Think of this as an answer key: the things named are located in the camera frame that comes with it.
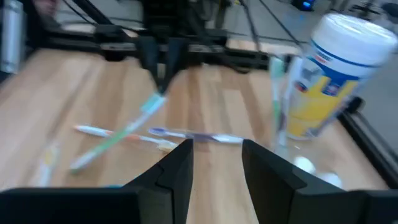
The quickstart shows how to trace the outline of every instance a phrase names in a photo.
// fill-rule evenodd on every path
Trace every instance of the wooden surface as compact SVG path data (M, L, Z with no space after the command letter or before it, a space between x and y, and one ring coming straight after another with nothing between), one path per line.
M252 47L247 42L230 44ZM140 105L153 92L151 77L134 58L106 62L86 53L37 52L0 89L0 188L35 185L39 159L52 141L62 150L52 186L125 184L143 173L164 154L150 142L124 141L79 175L69 174L72 160L102 141L72 127L92 124L119 129L139 116ZM176 77L168 98L139 133L165 126L230 133L269 146L271 83L264 71L238 75L224 67L191 68ZM337 173L345 189L386 188L338 122L314 142L294 144L292 154L305 154L320 170ZM195 143L188 223L256 222L244 181L241 147Z

